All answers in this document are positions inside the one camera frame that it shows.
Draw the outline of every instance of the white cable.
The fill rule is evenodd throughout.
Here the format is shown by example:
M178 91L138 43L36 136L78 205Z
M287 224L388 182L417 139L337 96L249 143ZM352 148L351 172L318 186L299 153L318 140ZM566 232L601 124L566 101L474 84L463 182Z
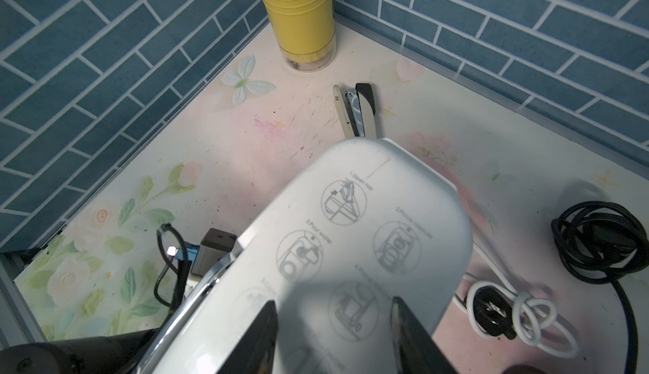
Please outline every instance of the white cable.
M473 300L475 298L476 292L481 288L493 287L514 302L511 309L511 316L513 318L512 321L514 330L518 337L523 341L523 343L529 346L539 347L545 353L551 354L555 357L577 357L577 354L579 353L579 346L577 345L577 341L575 340L574 336L572 336L572 333L570 333L570 331L566 329L565 326L557 321L556 306L548 299L535 298L527 292L519 293L514 288L514 285L512 285L511 282L507 279L502 270L498 268L496 263L494 263L493 260L491 260L491 258L487 256L487 253L485 253L485 251L475 241L473 242L473 248L476 253L479 254L484 259L484 261L486 261L487 265L489 265L491 270L496 273L496 276L498 276L499 280L505 286L503 287L491 281L479 281L468 273L464 274L462 279L471 282L471 287L469 287L468 292L466 293L466 305L458 297L457 294L455 294L453 297L453 303L468 315L468 321L471 324L473 330L475 330L479 336L484 337L485 339L493 337L480 327L473 312ZM538 308L539 305L546 306L549 310L549 313L546 313ZM522 323L521 316L523 314L527 316L529 323ZM552 347L541 342L541 330L549 326L554 326L564 335L564 337L570 344L569 350L553 349Z

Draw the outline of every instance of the floral countertop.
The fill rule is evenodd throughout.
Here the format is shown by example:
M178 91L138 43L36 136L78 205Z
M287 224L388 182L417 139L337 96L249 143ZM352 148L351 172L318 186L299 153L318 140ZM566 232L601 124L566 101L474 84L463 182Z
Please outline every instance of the floral countertop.
M342 25L337 41L329 66L297 73L266 27L69 223L16 279L45 336L157 327L166 309L152 296L164 264L156 227L171 222L196 244L211 227L242 233L343 139L332 85L370 82L377 133L457 185L478 239L521 288L555 302L580 342L578 358L560 360L520 341L485 340L451 305L434 338L458 371L499 373L528 363L547 372L620 372L626 327L619 301L610 286L584 284L564 270L549 223L575 203L610 200L649 226L647 180ZM474 258L469 271L486 270ZM647 282L648 272L622 280L636 308L649 303ZM166 277L163 298L172 287ZM643 316L639 372L649 370Z

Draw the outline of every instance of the pen holder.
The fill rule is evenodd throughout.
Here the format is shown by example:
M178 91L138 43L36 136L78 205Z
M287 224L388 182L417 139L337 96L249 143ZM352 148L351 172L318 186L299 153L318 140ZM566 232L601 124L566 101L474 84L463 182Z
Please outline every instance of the pen holder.
M334 0L263 0L284 60L315 71L336 54Z

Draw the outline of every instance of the blue tile wall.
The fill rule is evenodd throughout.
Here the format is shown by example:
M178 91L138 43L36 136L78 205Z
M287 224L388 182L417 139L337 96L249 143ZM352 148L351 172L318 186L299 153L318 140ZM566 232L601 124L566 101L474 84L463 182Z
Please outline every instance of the blue tile wall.
M649 167L649 0L334 0L334 9Z
M261 0L0 0L0 18L0 252L49 240L267 23Z

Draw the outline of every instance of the black cable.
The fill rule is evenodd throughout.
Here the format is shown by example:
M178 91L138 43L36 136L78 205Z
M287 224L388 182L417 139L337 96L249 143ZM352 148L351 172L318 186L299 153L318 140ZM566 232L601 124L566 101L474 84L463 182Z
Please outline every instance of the black cable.
M598 210L612 210L617 214L596 212ZM622 304L629 337L624 372L635 374L638 331L633 308L618 280L649 265L649 241L645 229L626 208L602 201L588 201L566 209L552 221L551 227L561 263L573 277L589 284L610 283L615 289ZM627 258L626 264L613 267ZM589 277L577 269L602 272L604 276Z

